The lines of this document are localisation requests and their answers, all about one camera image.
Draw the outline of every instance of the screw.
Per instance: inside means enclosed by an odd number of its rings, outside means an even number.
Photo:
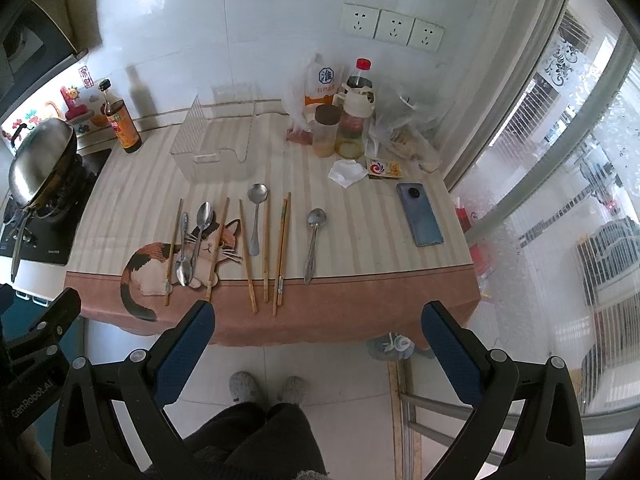
[[[499,348],[494,348],[489,352],[489,357],[496,362],[503,363],[507,360],[507,354]]]
[[[135,363],[139,363],[146,357],[146,352],[144,350],[134,350],[129,354],[129,359],[131,359]]]
[[[76,370],[83,368],[86,364],[86,359],[84,357],[76,357],[74,361],[71,363],[72,367]]]
[[[558,357],[557,355],[554,355],[551,358],[551,365],[552,365],[553,368],[562,369],[562,368],[564,368],[564,361],[562,360],[561,357]]]

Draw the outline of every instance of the wall outlet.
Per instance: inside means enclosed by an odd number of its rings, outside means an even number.
[[[411,16],[383,10],[380,12],[375,38],[389,43],[406,45],[406,42],[409,41],[413,24],[414,18]]]
[[[342,6],[340,28],[354,36],[372,39],[376,31],[379,14],[380,9],[344,4]]]
[[[423,20],[415,20],[414,30],[412,30],[409,38],[409,46],[436,52],[443,34],[444,29],[439,25],[424,22]]]

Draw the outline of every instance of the tiled floor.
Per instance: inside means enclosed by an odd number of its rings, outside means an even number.
[[[117,327],[89,321],[86,354],[98,364],[124,359],[133,349],[149,348],[156,337],[134,336]],[[386,363],[367,354],[364,343],[300,343],[276,347],[209,346],[185,385],[180,399],[165,411],[181,436],[197,430],[232,404],[229,376],[252,373],[274,402],[287,376],[310,383],[303,410],[311,423],[324,464],[334,480],[391,480],[394,476],[391,403]],[[138,465],[149,458],[126,407],[116,412]]]

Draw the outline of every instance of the wok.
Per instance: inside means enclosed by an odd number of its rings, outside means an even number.
[[[27,222],[64,182],[77,149],[75,129],[60,119],[51,118],[38,124],[15,153],[9,167],[9,189],[18,207],[23,209],[23,215],[11,262],[12,282],[18,274]]]

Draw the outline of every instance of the bottle cap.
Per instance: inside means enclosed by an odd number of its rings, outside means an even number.
[[[374,105],[369,102],[366,92],[373,92],[371,88],[349,89],[344,97],[344,111],[350,116],[365,119],[373,114]]]
[[[369,70],[369,68],[371,68],[371,62],[364,57],[359,57],[356,60],[356,68],[358,70]]]
[[[316,108],[315,120],[318,124],[324,124],[324,126],[333,126],[340,121],[340,115],[342,111],[337,106],[333,105],[319,105]]]

